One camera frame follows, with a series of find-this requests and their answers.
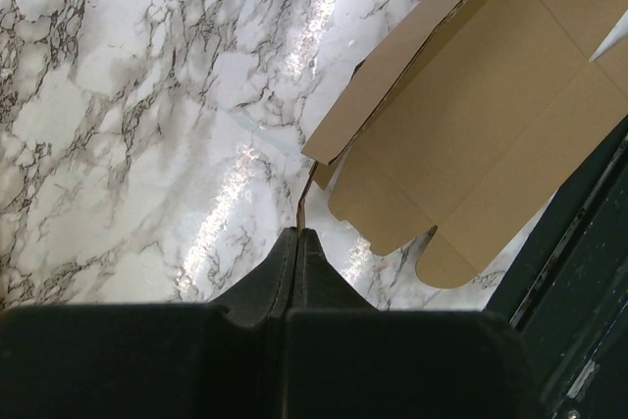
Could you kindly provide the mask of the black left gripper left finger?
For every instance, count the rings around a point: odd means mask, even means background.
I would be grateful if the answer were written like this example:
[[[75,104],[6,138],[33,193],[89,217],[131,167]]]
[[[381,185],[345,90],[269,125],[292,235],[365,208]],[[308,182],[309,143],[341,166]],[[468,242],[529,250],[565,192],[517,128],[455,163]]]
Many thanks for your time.
[[[41,305],[1,317],[5,418],[270,418],[297,232],[207,303]]]

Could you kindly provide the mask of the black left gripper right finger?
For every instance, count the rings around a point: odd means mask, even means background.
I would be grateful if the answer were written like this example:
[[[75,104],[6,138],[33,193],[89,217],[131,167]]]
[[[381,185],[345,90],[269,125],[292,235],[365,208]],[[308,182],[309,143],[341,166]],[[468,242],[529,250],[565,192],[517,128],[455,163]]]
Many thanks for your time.
[[[485,311],[380,311],[298,239],[282,372],[286,418],[541,418],[522,342]]]

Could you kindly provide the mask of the brown cardboard box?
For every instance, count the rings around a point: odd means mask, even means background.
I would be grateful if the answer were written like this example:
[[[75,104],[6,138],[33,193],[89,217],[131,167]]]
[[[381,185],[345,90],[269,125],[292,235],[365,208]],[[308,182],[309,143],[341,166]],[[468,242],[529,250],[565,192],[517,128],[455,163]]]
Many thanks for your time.
[[[431,233],[435,288],[482,272],[627,115],[627,0],[421,0],[303,147],[387,255]]]

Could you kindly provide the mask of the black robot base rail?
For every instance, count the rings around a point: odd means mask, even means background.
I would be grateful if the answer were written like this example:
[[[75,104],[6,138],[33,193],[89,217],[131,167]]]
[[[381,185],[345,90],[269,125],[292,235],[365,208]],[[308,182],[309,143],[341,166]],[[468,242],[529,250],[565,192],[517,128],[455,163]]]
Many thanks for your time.
[[[558,189],[487,310],[523,340],[549,418],[627,415],[627,123]]]

